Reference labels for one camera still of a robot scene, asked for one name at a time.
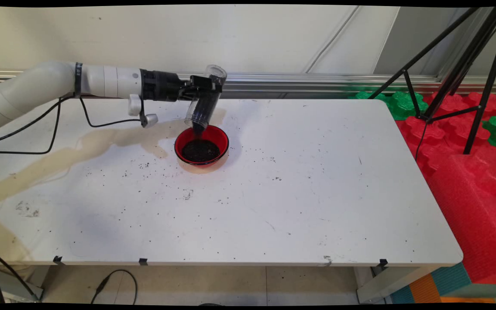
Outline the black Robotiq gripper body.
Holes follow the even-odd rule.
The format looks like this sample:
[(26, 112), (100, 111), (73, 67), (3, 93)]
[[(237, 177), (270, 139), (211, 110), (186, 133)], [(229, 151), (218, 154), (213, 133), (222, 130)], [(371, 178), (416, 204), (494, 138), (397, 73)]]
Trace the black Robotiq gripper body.
[(140, 70), (141, 91), (143, 100), (176, 102), (191, 100), (185, 92), (186, 81), (179, 79), (176, 73)]

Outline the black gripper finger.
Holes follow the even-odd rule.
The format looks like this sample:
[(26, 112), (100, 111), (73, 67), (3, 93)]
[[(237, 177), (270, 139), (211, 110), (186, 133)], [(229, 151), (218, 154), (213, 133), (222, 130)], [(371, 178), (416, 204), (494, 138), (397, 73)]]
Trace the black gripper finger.
[(220, 76), (209, 75), (206, 76), (191, 76), (191, 85), (223, 85), (223, 78)]
[(201, 99), (208, 99), (217, 102), (222, 94), (222, 86), (211, 83), (207, 85), (198, 85), (185, 83), (179, 88), (178, 100), (196, 102)]

